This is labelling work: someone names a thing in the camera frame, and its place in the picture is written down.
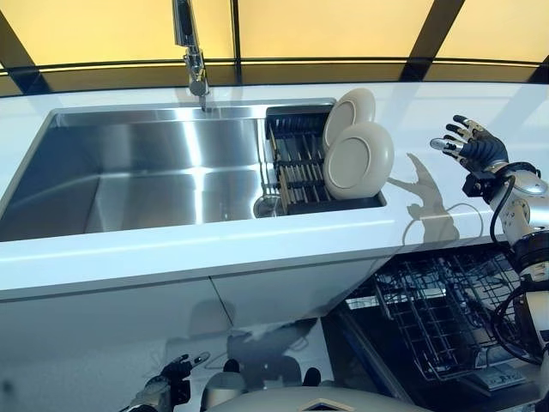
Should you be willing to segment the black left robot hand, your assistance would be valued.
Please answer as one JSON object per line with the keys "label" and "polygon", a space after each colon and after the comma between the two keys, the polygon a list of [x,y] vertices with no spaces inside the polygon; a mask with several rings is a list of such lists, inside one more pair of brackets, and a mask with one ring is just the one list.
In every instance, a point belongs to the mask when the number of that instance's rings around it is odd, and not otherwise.
{"label": "black left robot hand", "polygon": [[182,354],[164,366],[160,375],[170,381],[184,380],[195,367],[207,361],[209,357],[209,352],[196,355]]}

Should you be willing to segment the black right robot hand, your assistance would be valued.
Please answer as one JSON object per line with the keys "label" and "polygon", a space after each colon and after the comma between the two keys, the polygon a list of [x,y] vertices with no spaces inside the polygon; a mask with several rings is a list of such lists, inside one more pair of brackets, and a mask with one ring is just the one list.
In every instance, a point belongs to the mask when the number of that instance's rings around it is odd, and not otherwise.
{"label": "black right robot hand", "polygon": [[430,146],[469,172],[485,172],[510,162],[505,144],[475,120],[455,115],[446,130],[443,137],[431,139]]}

